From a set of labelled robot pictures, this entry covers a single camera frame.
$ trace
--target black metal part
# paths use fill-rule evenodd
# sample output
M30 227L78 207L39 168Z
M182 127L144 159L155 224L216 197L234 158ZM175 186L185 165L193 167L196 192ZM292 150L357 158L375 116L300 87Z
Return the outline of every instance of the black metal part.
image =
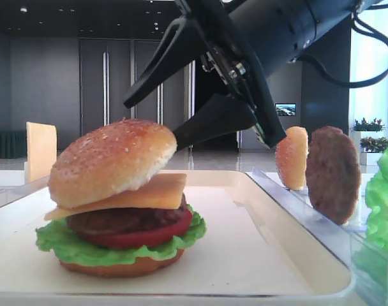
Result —
M177 150L214 137L249 129L257 123L246 103L219 94L215 94L197 114L174 131Z
M180 149L236 131L233 128L241 129L240 115L245 115L244 121L248 122L244 109L256 119L254 125L264 142L274 147L285 132L266 78L357 9L357 0L234 0L226 6L220 0L175 1L183 16L170 25L152 62L125 96L124 104L136 105L168 77L207 53L232 98L213 97L209 102L212 104L204 107L213 113L200 111L177 129ZM377 2L365 1L362 9ZM244 75L235 70L238 62L246 66ZM230 104L218 103L217 99ZM240 123L222 120L225 117Z

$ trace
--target floor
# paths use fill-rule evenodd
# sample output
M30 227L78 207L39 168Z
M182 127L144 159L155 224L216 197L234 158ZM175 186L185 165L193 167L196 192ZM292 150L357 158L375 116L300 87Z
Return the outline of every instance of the floor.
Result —
M0 159L0 170L23 170L26 159ZM263 152L178 152L169 161L166 169L185 170L237 170L276 172L274 153ZM377 166L361 166L362 173L376 173Z

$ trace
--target hamburger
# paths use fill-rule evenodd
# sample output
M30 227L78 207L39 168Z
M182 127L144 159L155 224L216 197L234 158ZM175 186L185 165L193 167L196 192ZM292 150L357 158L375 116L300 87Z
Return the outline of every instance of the hamburger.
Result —
M56 209L36 230L39 250L61 266L100 277L138 277L175 263L205 234L186 203L183 173L158 173L177 148L174 134L123 120L73 142L48 180Z

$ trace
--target standalone burger patty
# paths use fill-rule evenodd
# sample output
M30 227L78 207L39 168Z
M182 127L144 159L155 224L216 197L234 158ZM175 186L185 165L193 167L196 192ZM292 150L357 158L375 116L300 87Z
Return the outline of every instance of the standalone burger patty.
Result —
M66 218L68 227L88 235L115 235L155 230L175 224L187 207L183 195L178 209L115 208L95 210Z

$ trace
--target bottom bun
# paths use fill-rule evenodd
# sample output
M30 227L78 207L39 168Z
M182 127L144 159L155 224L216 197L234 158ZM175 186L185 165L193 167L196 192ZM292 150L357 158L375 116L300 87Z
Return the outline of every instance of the bottom bun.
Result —
M178 250L177 255L171 259L156 261L148 257L137 258L132 265L114 265L114 266L81 266L74 263L63 263L61 265L72 272L84 273L99 277L139 277L153 273L161 268L175 263L184 253L184 250Z

